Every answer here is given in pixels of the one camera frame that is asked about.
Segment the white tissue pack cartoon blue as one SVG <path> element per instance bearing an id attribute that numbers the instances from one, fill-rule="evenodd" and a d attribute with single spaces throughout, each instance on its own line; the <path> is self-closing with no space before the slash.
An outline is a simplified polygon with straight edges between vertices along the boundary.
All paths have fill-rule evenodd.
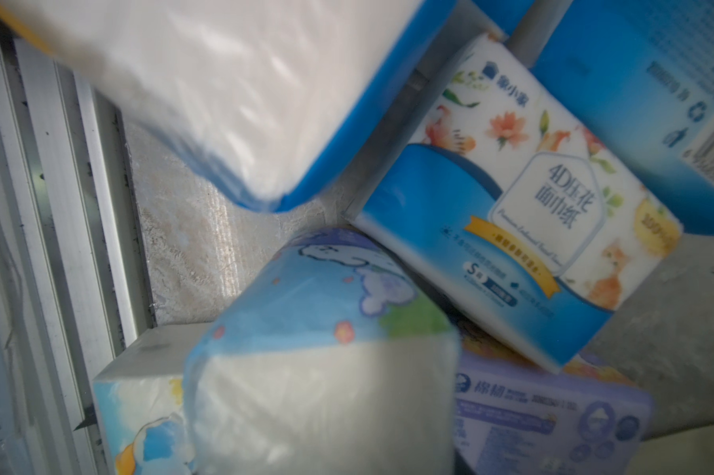
<path id="1" fill-rule="evenodd" d="M 191 351 L 203 474 L 450 474 L 460 336 L 374 241 L 295 237 Z"/>

